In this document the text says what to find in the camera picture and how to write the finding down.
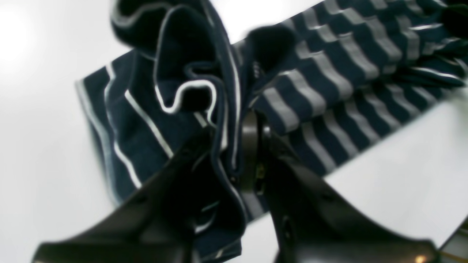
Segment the gray stripe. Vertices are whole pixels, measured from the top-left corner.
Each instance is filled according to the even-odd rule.
[[[353,25],[359,25],[365,22],[364,18],[353,8],[342,10],[342,13]]]
[[[364,71],[366,80],[373,80],[379,76],[379,69],[367,59],[362,49],[354,40],[352,33],[340,35],[340,44],[346,50],[351,60]]]
[[[283,24],[285,27],[291,29],[292,31],[296,31],[296,27],[294,26],[294,22],[291,18],[288,18],[286,20],[284,20],[283,22],[281,22],[281,24]]]
[[[379,135],[375,132],[367,119],[359,112],[354,99],[347,100],[344,103],[344,108],[346,110],[346,114],[356,122],[356,125],[369,139],[371,144],[374,144],[380,139]]]
[[[437,99],[432,96],[431,93],[429,93],[427,90],[421,87],[412,87],[412,89],[418,93],[423,99],[426,100],[428,105],[433,105],[437,102]]]
[[[323,114],[325,125],[336,136],[341,146],[345,149],[349,157],[354,157],[359,153],[359,150],[354,145],[349,135],[336,122],[333,110],[328,110]]]
[[[406,99],[403,89],[400,86],[394,83],[386,83],[385,87],[392,93],[393,100],[402,106],[411,117],[416,117],[421,114],[419,109]]]
[[[430,56],[436,50],[437,45],[434,42],[426,42],[423,48],[423,55]]]
[[[323,1],[323,5],[325,6],[325,10],[331,15],[336,15],[341,12],[341,8],[336,0]]]
[[[388,7],[385,0],[371,0],[371,3],[377,10],[386,9]]]
[[[401,50],[390,40],[385,30],[385,27],[377,19],[373,17],[366,21],[367,26],[372,32],[372,36],[377,44],[389,56],[390,62],[397,62],[402,58]]]
[[[202,128],[205,128],[208,125],[208,123],[205,121],[205,118],[203,118],[200,112],[194,112],[193,116],[195,116],[195,118],[200,123],[200,126],[202,126]]]
[[[382,74],[384,75],[391,75],[396,72],[396,65],[395,64],[390,64],[390,65],[385,65],[382,69]]]
[[[390,114],[387,106],[372,92],[372,89],[363,90],[363,94],[366,101],[374,107],[377,115],[390,126],[391,130],[395,130],[401,126],[400,122]]]
[[[410,30],[411,21],[404,15],[396,16],[396,21],[400,27],[400,31],[408,39],[408,47],[406,50],[406,57],[409,60],[416,60],[419,58],[419,35]]]
[[[294,131],[299,127],[299,118],[296,113],[285,103],[274,87],[266,89],[263,96],[283,121],[286,132]]]
[[[312,152],[315,153],[317,158],[325,167],[326,173],[327,174],[331,173],[333,170],[336,169],[336,163],[333,160],[333,158],[331,158],[327,150],[320,143],[320,141],[317,139],[317,137],[315,136],[315,132],[314,132],[314,129],[312,128],[312,124],[311,123],[303,124],[301,128],[302,128],[302,135],[304,136],[304,139],[307,145],[312,150]]]
[[[334,42],[337,40],[337,37],[331,30],[329,25],[320,25],[317,20],[317,14],[313,8],[309,8],[306,11],[302,12],[304,16],[304,21],[306,24],[307,29],[309,30],[317,30],[320,38],[325,42]]]
[[[351,83],[344,78],[336,69],[333,67],[328,56],[322,52],[310,53],[309,57],[312,58],[320,69],[320,72],[329,79],[338,88],[341,99],[347,99],[351,96],[353,88]]]
[[[424,16],[423,9],[416,3],[416,0],[405,0],[405,4],[409,10],[413,11],[419,16]]]
[[[319,21],[317,19],[317,14],[313,8],[309,8],[306,11],[302,12],[302,16],[304,17],[304,22],[306,23],[306,27],[309,30],[316,29],[320,27]]]
[[[328,13],[332,15],[343,13],[343,15],[353,25],[366,23],[366,25],[368,26],[368,28],[370,29],[372,33],[374,40],[382,48],[382,50],[385,53],[387,53],[387,55],[390,57],[390,61],[396,62],[401,59],[402,52],[390,40],[385,30],[385,27],[382,25],[382,23],[379,21],[379,19],[376,16],[367,18],[365,20],[358,12],[356,12],[352,8],[341,10],[336,0],[326,0],[323,2],[323,4]]]
[[[289,80],[291,80],[294,88],[302,96],[304,96],[306,100],[309,101],[310,106],[313,110],[312,116],[317,116],[324,113],[327,107],[327,102],[320,93],[318,93],[315,89],[309,86],[309,83],[299,70],[293,69],[291,71],[288,71],[286,73],[286,76],[289,78]]]
[[[436,4],[440,5],[441,7],[447,7],[447,5],[441,0],[432,0],[432,1],[434,1]]]

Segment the white surface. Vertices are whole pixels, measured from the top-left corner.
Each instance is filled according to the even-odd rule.
[[[235,42],[316,1],[213,2]],[[39,242],[112,211],[73,87],[128,50],[108,10],[107,1],[0,0],[0,263],[29,262]],[[467,101],[444,102],[327,181],[372,219],[440,245],[468,213]],[[272,262],[270,217],[249,226],[243,246],[231,262]]]

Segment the striped towel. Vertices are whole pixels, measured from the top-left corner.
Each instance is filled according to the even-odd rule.
[[[241,252],[267,212],[238,192],[240,125],[264,113],[312,171],[326,175],[465,86],[468,41],[443,0],[325,0],[231,45],[208,0],[117,0],[116,36],[134,47],[77,82],[109,192],[122,203],[190,137],[216,127],[211,162],[241,229],[197,234],[204,262]]]

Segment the black plastic piece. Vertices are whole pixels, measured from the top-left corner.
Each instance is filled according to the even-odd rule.
[[[375,224],[305,167],[264,124],[265,196],[279,244],[277,263],[435,263],[430,241]]]
[[[109,217],[85,233],[59,243],[43,243],[37,263],[197,263],[193,249],[200,204],[192,169],[211,145],[209,129],[178,151]]]
[[[101,223],[67,241],[41,244],[34,263],[200,262],[194,249],[204,217],[200,211],[219,202],[210,205],[219,207],[207,216],[226,219],[229,215],[225,205],[229,198],[216,187],[206,158],[210,131],[205,128],[192,138],[161,172]],[[277,263],[439,261],[430,241],[400,237],[347,203],[302,164],[262,115],[249,113],[242,131],[245,156],[251,160],[246,162],[240,190],[264,193],[279,243]],[[236,226],[226,220],[214,222],[208,228]]]

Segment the navy blue fabric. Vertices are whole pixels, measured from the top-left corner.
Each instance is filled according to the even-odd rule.
[[[333,172],[466,85],[468,41],[442,24],[446,6],[325,0],[231,45],[208,0],[116,1],[112,27],[134,49],[77,82],[111,197],[122,203],[211,125],[223,199],[195,245],[205,262],[239,255],[246,224],[268,211],[235,183],[243,116],[264,113],[312,171]]]

